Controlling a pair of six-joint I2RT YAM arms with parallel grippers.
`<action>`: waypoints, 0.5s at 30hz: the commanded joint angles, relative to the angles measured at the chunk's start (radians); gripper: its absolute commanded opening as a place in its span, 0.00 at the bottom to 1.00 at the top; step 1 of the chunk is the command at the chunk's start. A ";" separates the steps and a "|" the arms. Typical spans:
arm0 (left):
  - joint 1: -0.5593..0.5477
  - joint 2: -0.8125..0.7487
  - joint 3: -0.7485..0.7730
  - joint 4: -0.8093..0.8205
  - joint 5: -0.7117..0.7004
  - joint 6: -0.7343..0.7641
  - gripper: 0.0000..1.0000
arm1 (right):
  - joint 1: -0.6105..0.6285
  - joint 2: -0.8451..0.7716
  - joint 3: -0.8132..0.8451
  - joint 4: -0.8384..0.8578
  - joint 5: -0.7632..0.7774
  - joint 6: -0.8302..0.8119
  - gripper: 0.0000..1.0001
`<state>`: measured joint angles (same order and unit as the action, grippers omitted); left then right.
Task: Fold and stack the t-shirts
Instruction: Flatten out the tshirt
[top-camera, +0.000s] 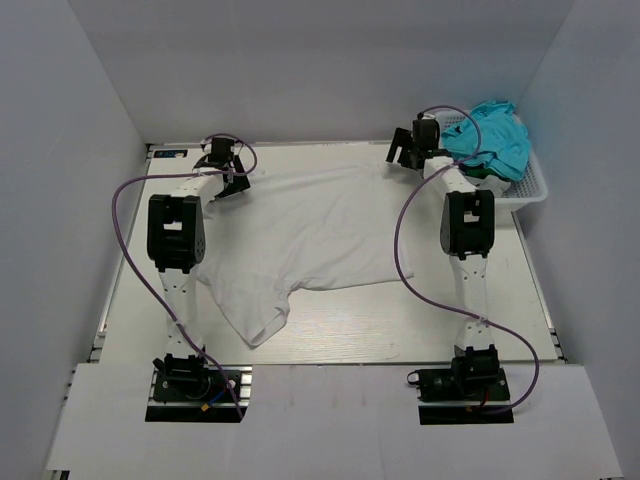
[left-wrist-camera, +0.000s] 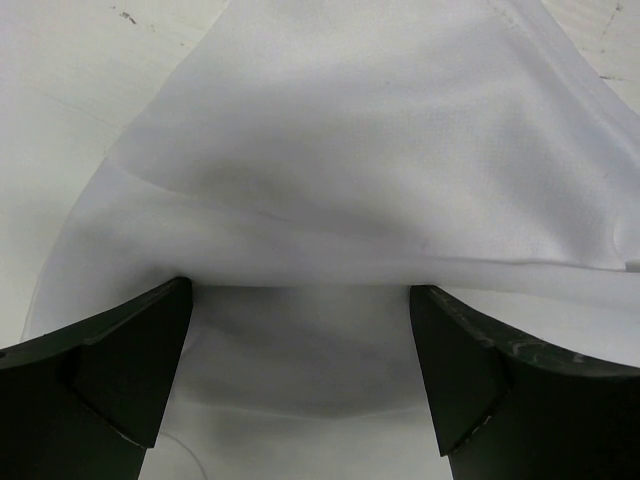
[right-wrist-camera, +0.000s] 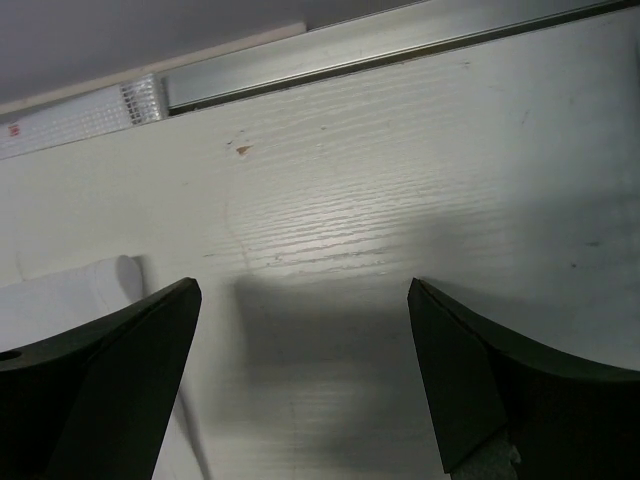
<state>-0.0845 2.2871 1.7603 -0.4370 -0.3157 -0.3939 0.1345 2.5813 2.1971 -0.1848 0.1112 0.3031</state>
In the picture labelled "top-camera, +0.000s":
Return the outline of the white t-shirt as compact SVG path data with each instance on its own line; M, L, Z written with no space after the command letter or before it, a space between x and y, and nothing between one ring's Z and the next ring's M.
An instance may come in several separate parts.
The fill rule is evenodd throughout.
M397 215L379 163L262 175L209 203L199 280L240 338L258 347L287 323L290 295L396 281ZM412 277L399 241L402 271Z

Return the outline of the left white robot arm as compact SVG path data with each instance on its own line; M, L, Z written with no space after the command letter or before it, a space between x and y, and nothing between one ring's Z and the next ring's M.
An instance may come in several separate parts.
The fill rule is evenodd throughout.
M204 154L196 175L148 203L147 254L158 270L167 314L167 352L187 357L205 348L197 325L197 266L206 253L204 208L250 187L237 153Z

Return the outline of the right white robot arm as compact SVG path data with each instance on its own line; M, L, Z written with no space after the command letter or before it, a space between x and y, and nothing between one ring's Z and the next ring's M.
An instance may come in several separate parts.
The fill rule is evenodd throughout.
M422 186L434 181L440 192L442 216L440 245L449 258L458 307L427 298L418 292L402 271L399 255L401 223L409 204L417 196L412 192L403 205L394 231L394 263L401 282L417 298L436 308L464 317L454 342L454 355L497 355L487 323L486 270L495 240L495 198L489 190L474 187L456 166L451 156L439 147L440 129L435 120L418 120L413 130L396 128L386 156L423 174Z

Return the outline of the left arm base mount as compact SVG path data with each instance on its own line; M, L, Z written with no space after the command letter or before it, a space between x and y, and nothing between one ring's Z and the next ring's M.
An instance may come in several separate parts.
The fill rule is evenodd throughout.
M219 371L205 359L170 354L153 360L145 421L148 423L236 424L249 405L250 367Z

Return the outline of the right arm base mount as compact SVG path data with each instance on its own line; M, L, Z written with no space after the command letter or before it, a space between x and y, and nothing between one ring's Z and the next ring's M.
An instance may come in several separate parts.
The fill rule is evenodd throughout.
M498 352L468 347L446 368L413 370L407 384L417 390L423 426L500 425L514 422L511 395Z

